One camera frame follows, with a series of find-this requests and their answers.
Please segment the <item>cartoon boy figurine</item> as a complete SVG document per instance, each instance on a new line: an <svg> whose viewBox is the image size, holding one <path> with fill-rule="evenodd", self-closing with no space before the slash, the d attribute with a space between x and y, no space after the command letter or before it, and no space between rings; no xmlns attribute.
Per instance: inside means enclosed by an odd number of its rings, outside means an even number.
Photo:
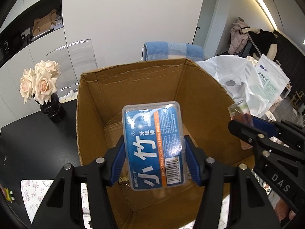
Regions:
<svg viewBox="0 0 305 229"><path fill-rule="evenodd" d="M2 190L3 195L4 195L4 197L5 197L5 199L7 201L9 201L10 203L15 201L14 192L13 191L11 191L10 189L7 189L7 188L3 188L3 187L1 187L1 190Z"/></svg>

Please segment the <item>cream artificial roses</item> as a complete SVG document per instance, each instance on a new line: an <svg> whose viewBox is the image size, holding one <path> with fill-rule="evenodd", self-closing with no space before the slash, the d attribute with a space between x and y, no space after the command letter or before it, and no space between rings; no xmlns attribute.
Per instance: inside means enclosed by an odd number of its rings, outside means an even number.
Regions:
<svg viewBox="0 0 305 229"><path fill-rule="evenodd" d="M60 65L55 61L43 61L34 69L23 70L20 78L20 95L26 104L31 98L41 105L51 101L51 96L57 92L57 79L60 76Z"/></svg>

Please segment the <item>gold binder clip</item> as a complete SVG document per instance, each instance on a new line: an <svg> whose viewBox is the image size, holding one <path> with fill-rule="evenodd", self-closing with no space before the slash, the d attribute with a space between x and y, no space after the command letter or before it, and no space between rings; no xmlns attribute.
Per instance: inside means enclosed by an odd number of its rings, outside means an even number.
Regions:
<svg viewBox="0 0 305 229"><path fill-rule="evenodd" d="M130 180L129 176L119 177L118 184L122 191L130 189Z"/></svg>

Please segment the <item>white green printed pouch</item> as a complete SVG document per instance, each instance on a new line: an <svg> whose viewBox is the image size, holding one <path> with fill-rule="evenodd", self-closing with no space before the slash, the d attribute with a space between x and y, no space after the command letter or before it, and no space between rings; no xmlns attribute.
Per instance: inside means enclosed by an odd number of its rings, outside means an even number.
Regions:
<svg viewBox="0 0 305 229"><path fill-rule="evenodd" d="M263 98L274 104L289 83L289 78L279 65L264 54L254 69L263 86Z"/></svg>

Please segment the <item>white plastic bag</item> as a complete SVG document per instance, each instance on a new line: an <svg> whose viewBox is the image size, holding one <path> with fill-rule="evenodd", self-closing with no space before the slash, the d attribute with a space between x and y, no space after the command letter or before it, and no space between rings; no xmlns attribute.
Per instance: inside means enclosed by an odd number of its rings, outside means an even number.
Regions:
<svg viewBox="0 0 305 229"><path fill-rule="evenodd" d="M262 117L269 110L270 99L251 61L220 55L197 64L222 85L234 102L246 101L251 115Z"/></svg>

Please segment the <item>blue checked towel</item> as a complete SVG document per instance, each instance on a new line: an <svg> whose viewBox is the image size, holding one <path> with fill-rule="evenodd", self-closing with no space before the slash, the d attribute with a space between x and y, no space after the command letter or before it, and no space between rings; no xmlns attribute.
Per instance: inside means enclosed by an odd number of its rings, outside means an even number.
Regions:
<svg viewBox="0 0 305 229"><path fill-rule="evenodd" d="M149 41L144 43L142 61L170 60L178 58L203 61L203 48L193 44L165 41Z"/></svg>

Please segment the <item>black vase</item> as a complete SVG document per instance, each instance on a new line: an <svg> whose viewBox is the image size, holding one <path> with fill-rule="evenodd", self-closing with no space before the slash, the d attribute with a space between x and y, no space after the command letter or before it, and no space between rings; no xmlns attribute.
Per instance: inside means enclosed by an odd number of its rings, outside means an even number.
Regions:
<svg viewBox="0 0 305 229"><path fill-rule="evenodd" d="M40 105L42 113L47 115L47 117L53 123L60 123L66 115L65 109L62 107L62 104L59 101L59 97L56 93L51 95L51 101L47 103L44 102L43 105Z"/></svg>

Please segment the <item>brown cardboard box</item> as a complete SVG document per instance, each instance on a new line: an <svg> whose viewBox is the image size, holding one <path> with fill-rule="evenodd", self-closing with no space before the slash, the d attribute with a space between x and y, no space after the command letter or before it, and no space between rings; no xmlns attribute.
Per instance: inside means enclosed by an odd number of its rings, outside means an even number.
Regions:
<svg viewBox="0 0 305 229"><path fill-rule="evenodd" d="M80 76L76 133L80 162L125 143L120 171L130 188L107 189L119 228L179 228L195 220L204 189L187 178L184 136L217 162L252 163L228 130L233 103L189 59L107 67Z"/></svg>

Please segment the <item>brown handbag on shelf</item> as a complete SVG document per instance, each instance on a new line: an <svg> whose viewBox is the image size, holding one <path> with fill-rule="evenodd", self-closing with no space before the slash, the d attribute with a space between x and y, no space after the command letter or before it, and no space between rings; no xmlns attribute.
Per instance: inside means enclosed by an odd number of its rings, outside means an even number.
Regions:
<svg viewBox="0 0 305 229"><path fill-rule="evenodd" d="M40 33L48 31L54 26L62 23L62 13L60 9L53 9L47 15L42 18L34 20L31 33L33 36L37 36Z"/></svg>

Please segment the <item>pile of clothes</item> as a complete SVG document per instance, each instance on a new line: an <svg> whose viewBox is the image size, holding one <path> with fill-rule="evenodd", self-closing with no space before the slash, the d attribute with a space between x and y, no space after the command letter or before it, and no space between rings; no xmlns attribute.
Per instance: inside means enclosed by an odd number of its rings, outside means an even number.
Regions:
<svg viewBox="0 0 305 229"><path fill-rule="evenodd" d="M250 27L240 20L232 23L228 54L243 55L249 42L251 47L246 56L260 58L265 55L270 60L275 59L278 50L277 35L275 33L261 28Z"/></svg>

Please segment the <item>blue dental floss pick box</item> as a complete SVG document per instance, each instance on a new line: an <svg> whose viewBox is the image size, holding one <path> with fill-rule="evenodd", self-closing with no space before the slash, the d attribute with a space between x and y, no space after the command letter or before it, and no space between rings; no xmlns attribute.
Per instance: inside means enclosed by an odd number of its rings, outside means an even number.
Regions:
<svg viewBox="0 0 305 229"><path fill-rule="evenodd" d="M185 183L187 166L178 102L124 106L122 123L129 180L134 191Z"/></svg>

